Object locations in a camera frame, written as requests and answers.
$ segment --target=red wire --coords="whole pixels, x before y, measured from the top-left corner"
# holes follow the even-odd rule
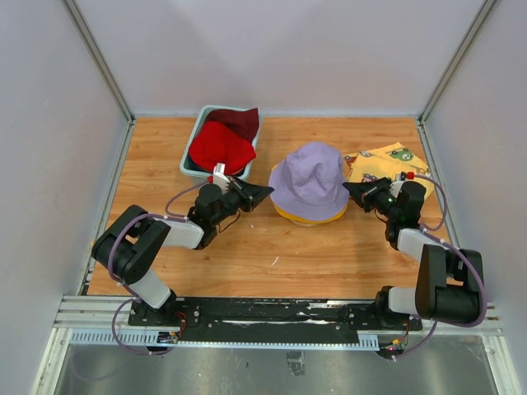
[[[184,330],[187,328],[187,315],[183,313],[182,311],[178,311],[175,315],[177,315],[181,319],[181,326],[180,326],[180,338],[181,338],[181,335],[183,335]]]
[[[404,340],[404,338],[406,336],[408,336],[408,332],[410,332],[410,324],[409,323],[404,323],[404,326],[406,327],[406,333],[404,334],[403,337],[400,337],[399,339],[397,339],[396,340],[397,342],[402,342]]]

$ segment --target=gray floor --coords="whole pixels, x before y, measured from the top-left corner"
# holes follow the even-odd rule
[[[298,376],[283,350],[180,348],[141,357],[117,346],[73,346],[66,366],[57,395],[497,394],[479,337],[435,336],[397,363],[366,351],[306,351]]]

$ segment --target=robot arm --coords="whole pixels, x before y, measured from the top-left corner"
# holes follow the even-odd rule
[[[419,230],[426,189],[411,180],[392,183],[387,178],[344,183],[344,187],[365,212],[376,209],[386,216],[385,237],[392,248],[421,263],[415,288],[385,286],[377,294],[373,307],[382,324],[389,328],[409,315],[450,323],[474,322],[482,309],[475,278],[455,253]],[[467,249],[460,252],[483,281],[481,254]],[[449,284],[448,278],[458,284]]]
[[[152,311],[172,317],[169,306],[175,293],[151,269],[161,246],[204,249],[217,236],[217,226],[239,210],[253,211],[271,192],[270,187],[245,183],[236,178],[221,178],[219,184],[206,184],[199,190],[188,221],[171,221],[165,216],[148,214],[139,206],[130,206],[94,243],[91,256],[108,269],[110,252],[124,229],[140,216],[114,253],[113,274]]]

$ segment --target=cable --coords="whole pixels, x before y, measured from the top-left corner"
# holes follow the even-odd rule
[[[432,184],[436,185],[437,189],[439,189],[439,192],[441,192],[441,197],[442,197],[442,200],[443,200],[443,212],[442,212],[442,215],[441,215],[441,222],[435,228],[432,228],[431,226],[428,226],[424,222],[421,223],[422,226],[424,226],[428,230],[431,230],[432,232],[434,232],[436,230],[439,230],[443,226],[443,224],[445,224],[446,213],[448,212],[448,203],[446,202],[445,190],[443,189],[443,187],[441,187],[441,184],[439,184],[434,179],[431,179],[430,177],[427,177],[426,175],[415,174],[414,177],[417,178],[417,179],[425,179],[426,181],[431,182]]]
[[[437,181],[435,181],[434,179],[431,179],[430,177],[427,177],[427,176],[424,176],[424,175],[420,175],[420,174],[415,174],[415,177],[418,178],[418,179],[425,179],[426,181],[430,181],[431,183],[436,185],[437,189],[439,189],[439,191],[441,192],[441,197],[442,197],[442,200],[443,200],[443,211],[441,213],[441,222],[439,223],[439,225],[436,226],[435,228],[432,228],[432,227],[428,226],[425,223],[421,223],[421,225],[419,226],[419,229],[421,230],[421,232],[428,239],[430,239],[432,241],[435,241],[436,243],[438,243],[440,245],[443,245],[443,246],[447,247],[450,251],[454,252],[459,257],[459,259],[461,259],[461,261],[463,261],[463,263],[466,265],[467,269],[474,276],[474,278],[476,280],[476,283],[478,284],[478,289],[479,289],[479,303],[480,303],[480,306],[481,306],[481,310],[479,312],[479,316],[473,322],[471,322],[471,323],[451,323],[451,322],[447,322],[447,321],[442,321],[442,322],[443,323],[447,323],[449,325],[456,326],[456,327],[461,327],[461,328],[473,328],[473,327],[476,327],[476,326],[478,326],[480,323],[482,323],[484,321],[485,316],[487,315],[488,295],[487,295],[487,291],[485,290],[485,285],[483,284],[483,281],[482,281],[481,277],[479,276],[478,272],[476,271],[476,268],[461,253],[461,251],[459,251],[459,249],[457,249],[454,245],[446,242],[445,240],[439,239],[438,237],[435,237],[434,235],[431,235],[430,233],[428,233],[429,230],[430,231],[439,230],[445,224],[446,214],[448,212],[448,203],[446,202],[446,193],[445,193],[445,190],[443,189],[443,187],[441,187],[441,185]],[[428,342],[428,340],[430,340],[431,335],[436,330],[436,327],[437,327],[437,321],[434,322],[434,324],[432,325],[432,327],[430,329],[430,332],[425,336],[424,339],[422,339],[419,342],[419,344],[417,344],[415,347],[411,348],[410,350],[405,351],[403,354],[401,354],[401,355],[399,355],[397,357],[394,356],[393,357],[394,360],[398,360],[399,358],[402,358],[402,357],[405,357],[405,356],[410,356],[415,351],[417,351],[419,348],[424,346],[425,343]]]
[[[140,296],[138,294],[136,294],[127,284],[125,284],[120,278],[118,278],[115,274],[114,274],[114,257],[115,257],[115,252],[117,251],[117,247],[120,245],[121,241],[123,241],[123,239],[126,237],[126,234],[128,233],[128,231],[130,229],[132,229],[133,226],[135,226],[135,224],[137,224],[139,221],[141,220],[144,220],[145,218],[155,218],[157,220],[168,220],[168,221],[174,221],[174,222],[187,222],[187,218],[184,217],[184,216],[181,216],[180,214],[175,214],[175,213],[172,213],[170,212],[169,210],[169,207],[170,207],[170,204],[175,200],[177,199],[178,197],[180,197],[181,195],[187,193],[187,192],[190,192],[196,188],[199,188],[199,187],[202,187],[203,185],[205,185],[206,183],[201,183],[201,184],[197,184],[197,185],[194,185],[193,187],[191,188],[187,188],[185,189],[184,191],[181,191],[179,193],[177,193],[176,195],[174,195],[174,197],[172,197],[168,203],[166,204],[165,206],[165,211],[170,215],[170,216],[162,216],[160,214],[153,214],[153,213],[150,213],[150,212],[147,212],[145,214],[141,214],[140,216],[136,216],[135,218],[133,218],[122,230],[121,232],[119,233],[119,235],[117,236],[117,238],[115,239],[114,241],[114,245],[112,245],[112,249],[110,250],[110,255],[108,256],[108,274],[110,275],[110,278],[114,281],[117,281],[119,284],[122,284],[123,285],[123,288],[125,290],[127,290],[130,294],[132,294],[134,296],[134,298],[132,299],[129,299],[129,300],[126,300],[124,303],[122,303],[118,308],[117,310],[115,311],[115,314],[114,314],[114,318],[112,319],[112,334],[114,336],[114,340],[117,342],[117,344],[119,344],[121,347],[123,347],[126,351],[129,351],[129,352],[132,352],[133,354],[136,354],[136,355],[140,355],[140,356],[151,356],[151,355],[164,355],[166,354],[167,352],[171,351],[171,349],[169,349],[168,351],[152,351],[152,352],[144,352],[144,351],[137,351],[137,350],[134,350],[133,348],[130,348],[126,345],[124,345],[120,340],[119,338],[117,337],[117,332],[115,331],[115,321],[117,320],[117,315],[119,314],[119,312],[121,311],[121,309],[127,304],[127,303],[130,303],[134,300],[141,300]]]
[[[241,216],[241,211],[238,210],[237,213],[238,213],[238,216],[237,216],[237,217],[236,217],[236,218],[235,218],[235,219],[234,219],[229,225],[227,225],[224,229],[222,229],[222,226],[221,226],[220,224],[218,224],[217,227],[218,227],[219,229],[218,229],[217,233],[223,233],[223,232],[225,232],[225,231],[229,228],[229,226],[231,226],[231,225],[234,224],[236,221],[238,221],[238,220],[240,219],[240,216]]]
[[[403,354],[400,354],[398,356],[392,356],[392,358],[397,361],[399,360],[400,358],[403,358],[405,356],[410,356],[411,354],[413,354],[415,351],[419,350],[421,347],[423,347],[425,345],[426,342],[428,342],[431,338],[431,335],[434,334],[434,331],[436,330],[436,327],[437,327],[437,321],[434,322],[434,324],[431,326],[430,328],[430,332],[425,336],[424,339],[422,339],[419,344],[417,344],[416,346],[412,347],[410,350],[406,350]]]
[[[131,302],[134,302],[135,300],[137,300],[136,298],[130,298],[128,300],[125,300],[116,310],[115,310],[115,313],[114,313],[114,317],[112,318],[112,335],[114,336],[114,340],[117,342],[117,344],[119,344],[122,348],[124,348],[126,351],[128,352],[131,352],[132,354],[135,354],[136,356],[163,356],[164,354],[167,354],[169,352],[172,351],[172,348],[174,347],[171,347],[169,348],[168,350],[166,351],[140,351],[140,350],[135,350],[133,349],[132,347],[128,347],[126,344],[124,344],[120,339],[119,337],[117,336],[117,331],[115,330],[115,323],[117,322],[117,316],[119,315],[119,313],[121,312],[121,310],[123,309],[123,307],[128,304],[128,303],[131,303]]]
[[[183,313],[182,311],[178,311],[175,315],[177,315],[181,320],[181,326],[180,326],[180,340],[183,336],[184,330],[187,328],[187,314]]]
[[[483,284],[483,281],[481,277],[479,276],[478,272],[476,271],[476,268],[473,266],[473,264],[465,257],[461,251],[459,251],[456,247],[454,247],[452,244],[444,241],[443,239],[439,239],[438,237],[435,237],[434,235],[430,235],[423,227],[421,228],[422,233],[430,240],[435,241],[436,243],[439,243],[441,245],[444,245],[447,247],[450,251],[454,252],[459,259],[463,261],[463,263],[466,265],[470,273],[474,276],[476,283],[478,283],[479,288],[479,303],[481,307],[481,311],[479,312],[479,316],[476,318],[475,321],[472,323],[450,323],[444,321],[444,323],[448,323],[450,325],[454,325],[456,327],[462,327],[462,328],[473,328],[478,326],[480,323],[483,322],[485,319],[485,315],[487,314],[487,302],[488,302],[488,295],[487,291],[485,290],[485,285]]]
[[[167,216],[174,216],[174,217],[182,217],[181,214],[176,214],[172,211],[170,211],[170,205],[174,202],[175,199],[179,198],[181,195],[185,195],[187,192],[193,191],[196,188],[201,188],[203,185],[208,184],[208,181],[205,181],[204,183],[196,184],[190,188],[185,189],[184,191],[181,191],[170,198],[170,200],[165,205],[165,213]]]
[[[386,220],[383,220],[382,218],[380,218],[380,216],[379,216],[379,210],[375,209],[374,213],[375,213],[375,216],[377,217],[377,219],[378,219],[379,221],[384,222],[384,223],[387,222]]]
[[[384,349],[390,348],[390,347],[398,345],[402,341],[404,341],[404,345],[406,346],[408,344],[408,334],[410,333],[410,323],[407,321],[404,323],[404,326],[406,327],[406,331],[404,332],[404,335],[391,341],[390,343],[380,343],[379,344],[380,348],[384,348]]]

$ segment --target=light blue basket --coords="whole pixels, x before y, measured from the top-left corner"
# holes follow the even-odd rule
[[[203,124],[205,123],[205,119],[207,118],[207,115],[213,111],[214,109],[233,109],[234,111],[246,111],[248,109],[239,109],[237,107],[226,107],[223,105],[206,105],[201,109],[199,112],[198,119],[196,119],[196,123],[194,124],[194,128],[192,129],[192,133],[190,134],[189,141],[187,142],[187,146],[184,149],[183,157],[181,158],[180,162],[180,171],[181,173],[188,175],[191,179],[193,184],[199,184],[203,182],[203,179],[207,178],[211,173],[208,173],[206,171],[199,171],[193,169],[193,164],[190,161],[189,158],[189,147],[190,144],[192,144],[192,141],[194,138],[196,138],[197,135],[199,135],[199,132],[201,132],[201,128]],[[259,127],[258,131],[256,132],[256,137],[253,140],[253,148],[256,151],[256,143],[258,142],[258,137],[260,135],[260,130],[262,130],[262,121],[264,119],[262,118],[262,114],[259,113]],[[241,180],[246,180],[249,178],[250,173],[250,167],[253,164],[251,161],[244,169],[242,174],[238,177]]]

